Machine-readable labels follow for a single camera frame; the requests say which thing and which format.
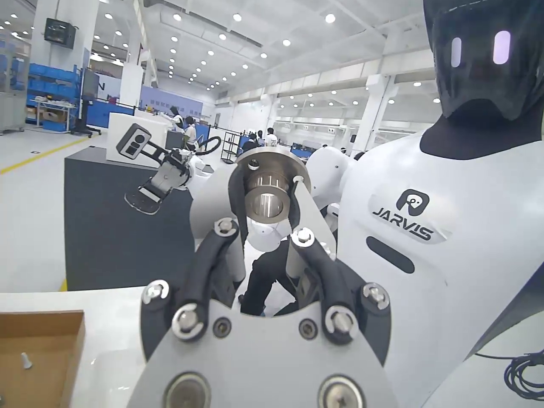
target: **cardboard box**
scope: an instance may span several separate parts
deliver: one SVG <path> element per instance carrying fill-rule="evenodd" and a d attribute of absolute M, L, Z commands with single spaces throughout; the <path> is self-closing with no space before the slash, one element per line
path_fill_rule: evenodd
<path fill-rule="evenodd" d="M 68 408 L 83 350 L 82 311 L 0 313 L 2 408 Z M 23 368 L 25 352 L 32 363 Z"/>

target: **white box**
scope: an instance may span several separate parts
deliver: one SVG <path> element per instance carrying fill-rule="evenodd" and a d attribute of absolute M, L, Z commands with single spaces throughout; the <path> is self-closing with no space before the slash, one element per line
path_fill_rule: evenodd
<path fill-rule="evenodd" d="M 135 165 L 144 165 L 146 167 L 158 168 L 159 164 L 149 157 L 140 154 L 135 160 L 120 155 L 117 152 L 117 143 L 123 138 L 132 124 L 139 124 L 142 128 L 151 133 L 151 142 L 164 148 L 167 144 L 168 125 L 161 122 L 150 120 L 148 118 L 136 117 L 126 114 L 109 114 L 108 142 L 106 146 L 105 157 L 109 161 L 132 163 Z M 151 146 L 146 146 L 144 151 L 153 152 Z"/>

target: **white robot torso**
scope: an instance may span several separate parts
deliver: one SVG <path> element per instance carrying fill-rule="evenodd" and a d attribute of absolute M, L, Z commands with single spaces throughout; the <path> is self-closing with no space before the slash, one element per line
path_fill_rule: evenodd
<path fill-rule="evenodd" d="M 544 255 L 543 142 L 460 161 L 420 138 L 347 170 L 338 225 L 338 258 L 389 292 L 385 370 L 406 407 L 466 359 Z"/>

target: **white table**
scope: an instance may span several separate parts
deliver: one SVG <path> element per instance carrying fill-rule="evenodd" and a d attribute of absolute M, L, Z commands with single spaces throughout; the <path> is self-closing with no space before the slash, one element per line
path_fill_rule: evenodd
<path fill-rule="evenodd" d="M 143 288 L 68 293 L 0 293 L 0 312 L 85 311 L 85 345 L 72 408 L 125 407 L 145 361 L 140 348 L 139 308 Z M 544 348 L 544 313 L 532 316 L 490 342 L 483 353 L 522 355 Z M 529 408 L 502 381 L 508 362 L 472 357 L 437 389 L 425 408 Z M 528 374 L 544 381 L 544 369 Z"/>

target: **black pedestal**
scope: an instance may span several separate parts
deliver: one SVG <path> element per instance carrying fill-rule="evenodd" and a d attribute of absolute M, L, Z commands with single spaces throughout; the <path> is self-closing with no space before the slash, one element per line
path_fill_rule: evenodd
<path fill-rule="evenodd" d="M 183 278 L 194 254 L 192 198 L 173 190 L 156 215 L 131 208 L 125 192 L 156 169 L 105 159 L 88 147 L 64 161 L 64 236 L 69 291 L 143 286 Z"/>

